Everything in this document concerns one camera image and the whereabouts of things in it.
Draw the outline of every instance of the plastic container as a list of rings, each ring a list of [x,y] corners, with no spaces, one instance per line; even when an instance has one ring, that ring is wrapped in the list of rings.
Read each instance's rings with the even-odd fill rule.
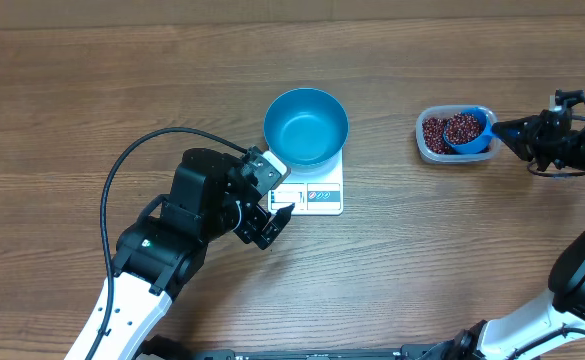
[[[490,148],[487,152],[480,154],[442,155],[431,151],[430,149],[428,149],[427,145],[425,145],[425,138],[423,137],[424,120],[429,119],[431,117],[450,118],[455,114],[472,108],[479,108],[481,109],[481,111],[484,111],[487,114],[488,121],[490,122],[491,125],[494,125],[494,123],[498,121],[496,115],[494,115],[492,110],[481,105],[434,106],[425,109],[425,111],[423,111],[421,115],[419,115],[419,118],[416,121],[416,143],[419,146],[419,152],[421,153],[421,158],[423,159],[423,161],[430,164],[466,164],[490,160],[491,158],[494,157],[494,155],[496,155],[496,153],[499,152],[499,149],[501,149],[501,141],[498,140],[497,138],[492,139],[492,141],[490,142]]]

